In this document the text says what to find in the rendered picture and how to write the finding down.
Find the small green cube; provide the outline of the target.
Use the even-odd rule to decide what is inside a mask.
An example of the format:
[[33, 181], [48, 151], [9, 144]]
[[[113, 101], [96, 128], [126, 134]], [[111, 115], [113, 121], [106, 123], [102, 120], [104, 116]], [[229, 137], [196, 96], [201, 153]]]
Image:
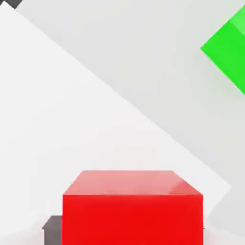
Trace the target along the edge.
[[245, 5], [200, 49], [245, 94]]

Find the small red cube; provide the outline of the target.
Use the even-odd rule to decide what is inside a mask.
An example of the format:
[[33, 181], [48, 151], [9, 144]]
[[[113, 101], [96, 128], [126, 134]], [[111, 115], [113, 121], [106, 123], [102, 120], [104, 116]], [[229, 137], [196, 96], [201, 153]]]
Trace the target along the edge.
[[84, 170], [63, 194], [62, 245], [203, 245], [203, 196], [170, 170]]

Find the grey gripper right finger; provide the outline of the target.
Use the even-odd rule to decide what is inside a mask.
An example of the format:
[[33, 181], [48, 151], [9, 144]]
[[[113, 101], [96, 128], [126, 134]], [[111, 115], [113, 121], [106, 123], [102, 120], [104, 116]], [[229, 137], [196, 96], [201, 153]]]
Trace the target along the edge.
[[215, 245], [215, 231], [210, 227], [203, 228], [203, 245]]

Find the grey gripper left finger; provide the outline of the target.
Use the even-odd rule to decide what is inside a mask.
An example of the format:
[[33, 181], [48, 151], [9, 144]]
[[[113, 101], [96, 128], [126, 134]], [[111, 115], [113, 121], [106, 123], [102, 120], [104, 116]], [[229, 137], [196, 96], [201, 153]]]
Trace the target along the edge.
[[32, 245], [62, 245], [62, 216], [43, 218], [35, 226]]

